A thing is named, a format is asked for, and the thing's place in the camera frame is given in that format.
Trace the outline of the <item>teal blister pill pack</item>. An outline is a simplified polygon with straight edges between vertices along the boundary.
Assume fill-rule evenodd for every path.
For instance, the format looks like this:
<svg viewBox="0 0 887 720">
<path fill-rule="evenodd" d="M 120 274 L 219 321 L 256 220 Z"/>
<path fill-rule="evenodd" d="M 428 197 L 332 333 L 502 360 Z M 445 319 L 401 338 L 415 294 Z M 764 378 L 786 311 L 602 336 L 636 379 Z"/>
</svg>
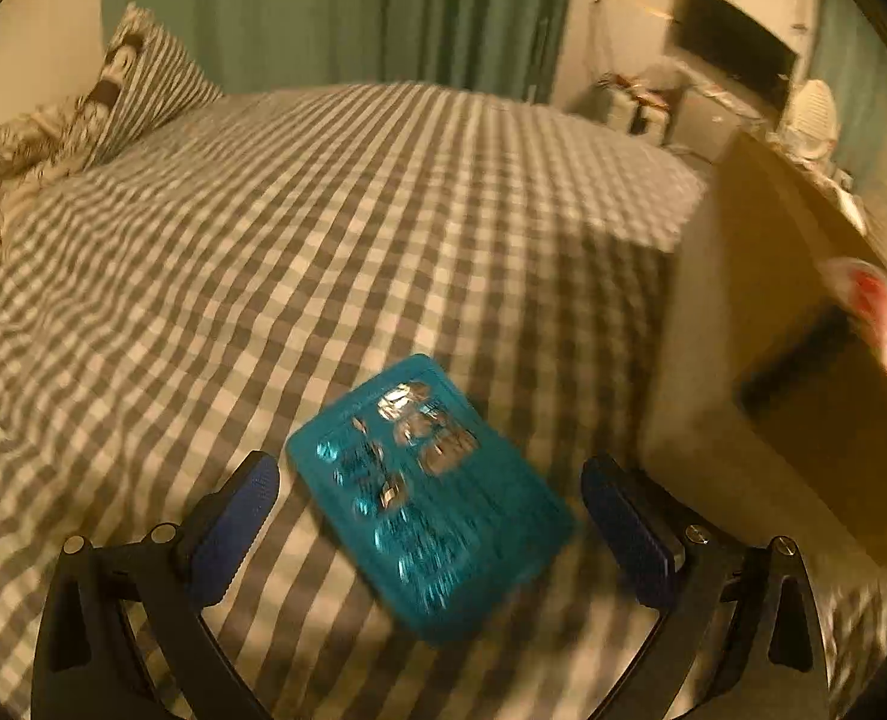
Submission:
<svg viewBox="0 0 887 720">
<path fill-rule="evenodd" d="M 328 405 L 286 454 L 383 604 L 434 644 L 478 629 L 574 531 L 569 507 L 426 355 Z"/>
</svg>

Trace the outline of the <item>red white plastic package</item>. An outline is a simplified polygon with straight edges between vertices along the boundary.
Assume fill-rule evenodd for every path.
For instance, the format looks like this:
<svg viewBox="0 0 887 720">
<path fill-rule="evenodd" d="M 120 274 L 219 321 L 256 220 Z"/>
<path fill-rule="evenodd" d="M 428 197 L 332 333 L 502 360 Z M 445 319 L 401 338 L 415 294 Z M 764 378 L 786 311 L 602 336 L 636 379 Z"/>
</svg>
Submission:
<svg viewBox="0 0 887 720">
<path fill-rule="evenodd" d="M 836 301 L 857 320 L 860 335 L 887 372 L 887 273 L 855 257 L 834 257 L 819 267 Z"/>
</svg>

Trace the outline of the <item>brown cardboard box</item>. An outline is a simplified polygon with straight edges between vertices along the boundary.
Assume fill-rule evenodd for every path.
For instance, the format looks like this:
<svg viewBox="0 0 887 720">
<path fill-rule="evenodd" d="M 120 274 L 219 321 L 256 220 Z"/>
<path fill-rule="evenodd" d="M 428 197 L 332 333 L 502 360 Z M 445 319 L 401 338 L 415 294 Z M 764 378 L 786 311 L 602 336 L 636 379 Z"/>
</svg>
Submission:
<svg viewBox="0 0 887 720">
<path fill-rule="evenodd" d="M 887 372 L 821 277 L 834 257 L 885 270 L 798 167 L 733 137 L 673 255 L 639 460 L 723 532 L 861 574 L 887 569 Z"/>
</svg>

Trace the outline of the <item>grey checkered bed duvet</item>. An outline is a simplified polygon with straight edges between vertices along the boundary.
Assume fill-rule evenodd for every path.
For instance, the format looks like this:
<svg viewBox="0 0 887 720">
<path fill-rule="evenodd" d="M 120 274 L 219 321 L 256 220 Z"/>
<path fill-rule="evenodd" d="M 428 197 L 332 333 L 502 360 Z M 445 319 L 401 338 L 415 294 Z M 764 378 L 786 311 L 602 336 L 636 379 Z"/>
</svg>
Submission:
<svg viewBox="0 0 887 720">
<path fill-rule="evenodd" d="M 639 424 L 702 182 L 434 86 L 224 98 L 62 181 L 0 268 L 0 702 L 66 536 L 141 538 L 250 450 L 432 356 L 569 502 Z"/>
</svg>

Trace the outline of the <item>floral patterned blanket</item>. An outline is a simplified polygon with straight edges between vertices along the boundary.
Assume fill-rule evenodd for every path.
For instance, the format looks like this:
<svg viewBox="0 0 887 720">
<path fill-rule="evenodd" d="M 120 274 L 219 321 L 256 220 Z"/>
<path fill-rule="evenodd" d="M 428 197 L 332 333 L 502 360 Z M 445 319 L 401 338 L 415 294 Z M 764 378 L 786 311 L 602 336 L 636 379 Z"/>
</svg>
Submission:
<svg viewBox="0 0 887 720">
<path fill-rule="evenodd" d="M 107 128 L 115 98 L 68 98 L 0 125 L 0 265 L 12 227 L 46 187 L 79 172 Z"/>
</svg>

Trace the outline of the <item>oval white vanity mirror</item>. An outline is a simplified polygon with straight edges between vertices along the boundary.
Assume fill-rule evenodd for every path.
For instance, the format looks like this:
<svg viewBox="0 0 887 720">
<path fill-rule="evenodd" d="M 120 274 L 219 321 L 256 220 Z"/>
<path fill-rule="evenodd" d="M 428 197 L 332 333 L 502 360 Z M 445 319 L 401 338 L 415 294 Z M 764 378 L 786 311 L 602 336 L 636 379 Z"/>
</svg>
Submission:
<svg viewBox="0 0 887 720">
<path fill-rule="evenodd" d="M 825 80 L 810 78 L 790 96 L 780 124 L 780 140 L 805 161 L 829 158 L 839 138 L 839 121 L 832 89 Z"/>
</svg>

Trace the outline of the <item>silver mini fridge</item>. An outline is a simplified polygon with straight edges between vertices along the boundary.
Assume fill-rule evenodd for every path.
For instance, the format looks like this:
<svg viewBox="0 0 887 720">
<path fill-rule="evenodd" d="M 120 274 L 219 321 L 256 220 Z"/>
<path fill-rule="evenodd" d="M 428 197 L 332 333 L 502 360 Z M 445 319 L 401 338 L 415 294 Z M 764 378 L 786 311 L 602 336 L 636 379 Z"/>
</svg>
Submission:
<svg viewBox="0 0 887 720">
<path fill-rule="evenodd" d="M 748 122 L 745 115 L 718 98 L 688 86 L 679 96 L 668 130 L 667 146 L 717 163 L 740 128 Z"/>
</svg>

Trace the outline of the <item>white suitcase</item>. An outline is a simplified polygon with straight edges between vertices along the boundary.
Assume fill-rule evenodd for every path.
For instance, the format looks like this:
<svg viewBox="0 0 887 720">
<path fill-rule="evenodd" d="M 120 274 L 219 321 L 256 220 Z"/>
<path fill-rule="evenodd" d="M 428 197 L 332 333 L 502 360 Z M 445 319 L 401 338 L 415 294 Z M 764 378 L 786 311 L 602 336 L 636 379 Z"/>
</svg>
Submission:
<svg viewBox="0 0 887 720">
<path fill-rule="evenodd" d="M 650 145 L 661 146 L 667 137 L 670 111 L 655 94 L 611 88 L 610 109 L 604 123 L 615 132 L 644 138 Z"/>
</svg>

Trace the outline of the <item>checkered pillow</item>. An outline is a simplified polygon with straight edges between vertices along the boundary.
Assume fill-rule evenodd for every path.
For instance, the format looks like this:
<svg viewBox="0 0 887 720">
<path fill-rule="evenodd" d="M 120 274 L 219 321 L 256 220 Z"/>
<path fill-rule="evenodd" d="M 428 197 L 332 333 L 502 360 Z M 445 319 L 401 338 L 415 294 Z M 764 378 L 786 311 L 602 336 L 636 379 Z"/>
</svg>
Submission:
<svg viewBox="0 0 887 720">
<path fill-rule="evenodd" d="M 126 5 L 82 109 L 85 165 L 108 163 L 147 133 L 220 96 L 220 86 L 149 8 Z"/>
</svg>

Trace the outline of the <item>small green curtain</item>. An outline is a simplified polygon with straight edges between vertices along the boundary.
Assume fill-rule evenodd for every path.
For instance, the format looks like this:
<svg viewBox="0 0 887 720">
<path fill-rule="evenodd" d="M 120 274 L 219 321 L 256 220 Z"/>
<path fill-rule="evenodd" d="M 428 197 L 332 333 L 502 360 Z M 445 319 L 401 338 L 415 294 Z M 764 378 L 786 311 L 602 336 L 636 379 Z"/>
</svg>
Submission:
<svg viewBox="0 0 887 720">
<path fill-rule="evenodd" d="M 867 182 L 887 131 L 887 48 L 853 0 L 819 0 L 810 76 L 836 104 L 832 160 L 857 185 Z"/>
</svg>

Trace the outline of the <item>large green curtain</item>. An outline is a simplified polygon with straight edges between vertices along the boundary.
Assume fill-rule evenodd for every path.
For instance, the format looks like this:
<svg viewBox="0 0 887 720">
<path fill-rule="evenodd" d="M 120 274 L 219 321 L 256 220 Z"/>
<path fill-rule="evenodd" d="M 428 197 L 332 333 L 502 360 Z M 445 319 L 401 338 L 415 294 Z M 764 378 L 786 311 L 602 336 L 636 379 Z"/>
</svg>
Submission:
<svg viewBox="0 0 887 720">
<path fill-rule="evenodd" d="M 151 10 L 230 93 L 437 83 L 544 103 L 569 0 L 102 0 Z"/>
</svg>

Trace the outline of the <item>black wall television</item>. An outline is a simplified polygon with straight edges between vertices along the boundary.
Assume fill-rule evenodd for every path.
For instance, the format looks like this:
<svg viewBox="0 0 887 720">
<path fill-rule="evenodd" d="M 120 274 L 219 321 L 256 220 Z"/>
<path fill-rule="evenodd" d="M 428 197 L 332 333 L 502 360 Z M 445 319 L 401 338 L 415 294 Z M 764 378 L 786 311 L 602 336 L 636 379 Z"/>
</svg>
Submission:
<svg viewBox="0 0 887 720">
<path fill-rule="evenodd" d="M 782 110 L 798 55 L 729 0 L 684 0 L 676 45 Z"/>
</svg>

